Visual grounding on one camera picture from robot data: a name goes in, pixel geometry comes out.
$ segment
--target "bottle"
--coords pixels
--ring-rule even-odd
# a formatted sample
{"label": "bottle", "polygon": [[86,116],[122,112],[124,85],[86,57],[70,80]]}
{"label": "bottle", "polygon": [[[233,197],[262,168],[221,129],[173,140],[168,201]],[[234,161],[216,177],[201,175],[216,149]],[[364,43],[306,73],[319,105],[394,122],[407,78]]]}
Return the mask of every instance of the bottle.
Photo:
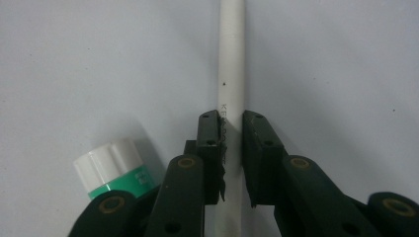
{"label": "bottle", "polygon": [[129,138],[109,142],[74,161],[90,199],[110,190],[132,193],[136,198],[154,188],[144,162]]}

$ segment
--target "white background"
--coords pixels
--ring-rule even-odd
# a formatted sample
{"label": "white background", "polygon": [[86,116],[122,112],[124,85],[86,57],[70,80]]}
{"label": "white background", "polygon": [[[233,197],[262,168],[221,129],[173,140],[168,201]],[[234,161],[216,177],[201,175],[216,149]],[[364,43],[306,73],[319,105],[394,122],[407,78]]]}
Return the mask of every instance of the white background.
{"label": "white background", "polygon": [[[66,236],[72,161],[131,136],[157,183],[216,108],[219,1],[0,0],[0,236]],[[419,202],[419,2],[247,1],[246,108],[360,201]],[[272,208],[243,236],[275,236]],[[207,230],[211,236],[209,208]]]}

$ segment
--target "clamp jaw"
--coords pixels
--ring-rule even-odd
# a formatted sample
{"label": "clamp jaw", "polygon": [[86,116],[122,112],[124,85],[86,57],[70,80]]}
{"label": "clamp jaw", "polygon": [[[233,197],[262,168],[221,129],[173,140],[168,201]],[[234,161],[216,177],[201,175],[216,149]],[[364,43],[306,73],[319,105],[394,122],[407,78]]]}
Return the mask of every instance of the clamp jaw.
{"label": "clamp jaw", "polygon": [[[172,159],[160,187],[137,199],[123,191],[96,197],[69,236],[204,236],[205,205],[225,190],[223,122],[217,111],[202,114],[197,139]],[[314,161],[289,155],[264,116],[244,112],[242,141],[251,204],[275,206],[282,236],[419,236],[417,203],[393,193],[367,204],[345,196]]]}

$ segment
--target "bottle cap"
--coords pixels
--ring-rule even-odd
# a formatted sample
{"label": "bottle cap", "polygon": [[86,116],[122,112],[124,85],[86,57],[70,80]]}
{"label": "bottle cap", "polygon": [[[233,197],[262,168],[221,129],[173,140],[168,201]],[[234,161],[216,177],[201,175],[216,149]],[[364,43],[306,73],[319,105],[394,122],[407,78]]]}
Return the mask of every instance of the bottle cap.
{"label": "bottle cap", "polygon": [[142,166],[143,161],[129,138],[109,142],[74,161],[88,193]]}

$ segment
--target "metal rivet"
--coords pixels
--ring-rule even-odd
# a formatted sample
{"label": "metal rivet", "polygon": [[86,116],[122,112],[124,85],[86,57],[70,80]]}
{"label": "metal rivet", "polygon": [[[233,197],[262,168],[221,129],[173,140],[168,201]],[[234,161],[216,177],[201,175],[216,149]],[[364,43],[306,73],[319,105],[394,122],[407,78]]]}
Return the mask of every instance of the metal rivet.
{"label": "metal rivet", "polygon": [[104,214],[111,214],[124,207],[126,200],[120,196],[108,197],[99,204],[99,210]]}
{"label": "metal rivet", "polygon": [[308,167],[310,167],[310,163],[308,163],[308,161],[306,161],[305,159],[302,159],[302,158],[291,159],[291,164],[294,167],[299,168],[301,170],[305,170],[305,169],[308,169]]}
{"label": "metal rivet", "polygon": [[382,204],[393,213],[401,216],[413,217],[416,215],[412,206],[398,199],[386,198],[382,201]]}
{"label": "metal rivet", "polygon": [[178,166],[188,169],[195,166],[196,161],[193,158],[182,158],[178,161]]}

